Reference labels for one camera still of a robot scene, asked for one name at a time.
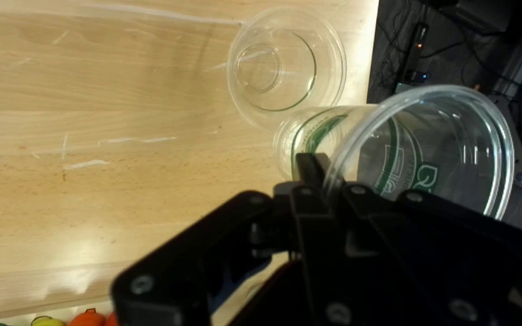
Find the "cup rim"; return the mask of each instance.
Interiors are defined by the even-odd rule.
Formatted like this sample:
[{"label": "cup rim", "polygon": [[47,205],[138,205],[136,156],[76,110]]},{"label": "cup rim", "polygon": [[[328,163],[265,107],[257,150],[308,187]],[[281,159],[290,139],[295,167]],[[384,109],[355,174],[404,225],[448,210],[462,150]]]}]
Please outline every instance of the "cup rim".
[{"label": "cup rim", "polygon": [[361,148],[370,134],[373,134],[381,125],[391,120],[397,112],[411,107],[415,101],[420,101],[426,96],[466,96],[477,100],[480,105],[469,105],[469,109],[482,118],[486,127],[489,125],[495,130],[489,130],[491,143],[495,147],[493,152],[493,185],[488,203],[482,208],[484,216],[491,216],[495,219],[502,219],[506,206],[511,197],[513,179],[515,179],[515,143],[511,136],[511,129],[502,116],[500,109],[484,94],[460,87],[460,85],[428,85],[411,89],[401,94],[395,94],[384,100],[362,123],[359,123],[344,145],[341,145],[333,156],[332,165],[326,172],[324,179],[324,194],[330,201],[335,199],[339,176],[344,168],[344,161],[350,158],[352,150]]},{"label": "cup rim", "polygon": [[[283,16],[283,14],[294,14],[299,16],[303,20],[314,20],[315,24],[312,25],[314,31],[319,31],[323,36],[326,36],[326,43],[330,47],[332,53],[335,53],[335,58],[339,60],[339,76],[333,76],[335,80],[339,80],[339,85],[335,89],[335,92],[332,96],[328,96],[328,101],[321,101],[321,103],[306,103],[304,100],[301,100],[299,103],[294,103],[283,110],[261,110],[259,107],[252,105],[248,100],[243,98],[243,94],[239,92],[237,81],[234,78],[237,67],[237,54],[239,49],[243,47],[243,43],[248,40],[250,31],[254,27],[263,27],[263,24],[274,16]],[[263,129],[277,129],[279,123],[290,116],[295,114],[303,109],[310,109],[310,107],[332,107],[337,105],[344,87],[346,87],[346,51],[343,47],[343,42],[337,34],[337,31],[330,25],[330,22],[326,22],[324,18],[321,18],[317,13],[310,11],[310,9],[303,9],[303,7],[292,7],[292,5],[279,5],[279,7],[272,7],[266,11],[257,13],[256,16],[252,16],[250,20],[246,20],[237,36],[234,38],[230,49],[228,49],[228,63],[227,63],[227,83],[228,83],[228,94],[232,98],[232,103],[237,107],[239,114],[252,125],[263,127]]]}]

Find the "upside-down plastic cup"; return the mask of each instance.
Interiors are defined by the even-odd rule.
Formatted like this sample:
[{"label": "upside-down plastic cup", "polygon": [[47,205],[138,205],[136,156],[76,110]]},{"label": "upside-down plastic cup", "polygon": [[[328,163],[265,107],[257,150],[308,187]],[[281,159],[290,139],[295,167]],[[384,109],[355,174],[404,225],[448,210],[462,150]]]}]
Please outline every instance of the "upside-down plastic cup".
[{"label": "upside-down plastic cup", "polygon": [[339,101],[346,58],[328,22],[277,7],[245,22],[228,53],[227,80],[245,120],[277,129],[294,112]]},{"label": "upside-down plastic cup", "polygon": [[500,110],[477,91],[419,87],[372,107],[319,109],[279,130],[281,170],[297,152],[330,156],[324,194],[359,181],[397,199],[424,190],[500,219],[515,177],[515,147]]}]

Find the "orange vegetable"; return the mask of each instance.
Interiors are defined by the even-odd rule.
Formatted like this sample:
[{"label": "orange vegetable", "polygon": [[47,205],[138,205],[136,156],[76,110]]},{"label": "orange vegetable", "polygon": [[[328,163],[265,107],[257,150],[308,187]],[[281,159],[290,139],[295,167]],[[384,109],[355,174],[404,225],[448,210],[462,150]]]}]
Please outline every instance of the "orange vegetable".
[{"label": "orange vegetable", "polygon": [[98,313],[94,308],[85,310],[83,313],[76,315],[69,326],[103,326],[105,317]]},{"label": "orange vegetable", "polygon": [[103,326],[118,326],[116,313],[112,311]]}]

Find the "wooden table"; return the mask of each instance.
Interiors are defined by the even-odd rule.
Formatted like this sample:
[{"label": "wooden table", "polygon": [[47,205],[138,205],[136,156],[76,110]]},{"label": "wooden table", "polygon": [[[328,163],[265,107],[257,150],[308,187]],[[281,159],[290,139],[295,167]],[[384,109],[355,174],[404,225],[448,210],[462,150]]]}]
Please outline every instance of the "wooden table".
[{"label": "wooden table", "polygon": [[373,0],[0,0],[0,315],[107,293],[232,194],[281,181],[227,89],[243,22],[288,4],[341,34],[364,103]]}]

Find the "clear plastic cup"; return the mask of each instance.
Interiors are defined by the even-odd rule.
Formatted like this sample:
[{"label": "clear plastic cup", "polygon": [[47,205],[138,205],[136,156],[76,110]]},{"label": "clear plastic cup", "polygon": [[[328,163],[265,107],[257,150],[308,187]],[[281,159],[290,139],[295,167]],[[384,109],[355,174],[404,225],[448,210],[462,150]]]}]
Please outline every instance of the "clear plastic cup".
[{"label": "clear plastic cup", "polygon": [[375,109],[321,109],[299,121],[281,127],[279,165],[286,167],[283,158],[295,152],[326,152],[332,165],[324,190],[332,201],[344,179],[388,199],[406,188],[431,192],[497,219],[507,206],[515,177],[511,130],[500,110],[471,89],[419,87]]},{"label": "clear plastic cup", "polygon": [[275,129],[292,112],[335,105],[346,83],[346,58],[328,22],[304,9],[277,7],[245,22],[227,74],[241,116]]}]

